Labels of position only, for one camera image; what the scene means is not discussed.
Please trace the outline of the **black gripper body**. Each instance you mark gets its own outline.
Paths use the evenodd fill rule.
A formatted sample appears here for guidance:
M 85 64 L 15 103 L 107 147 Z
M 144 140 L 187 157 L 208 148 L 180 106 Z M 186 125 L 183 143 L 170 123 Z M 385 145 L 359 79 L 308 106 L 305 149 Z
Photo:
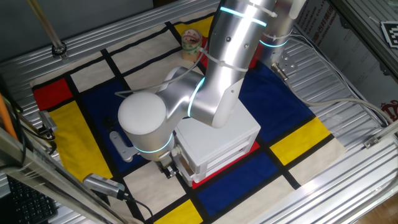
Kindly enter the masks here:
M 168 155 L 162 158 L 160 161 L 157 161 L 156 164 L 159 170 L 167 170 L 168 167 L 173 164 L 173 159 L 170 155 Z

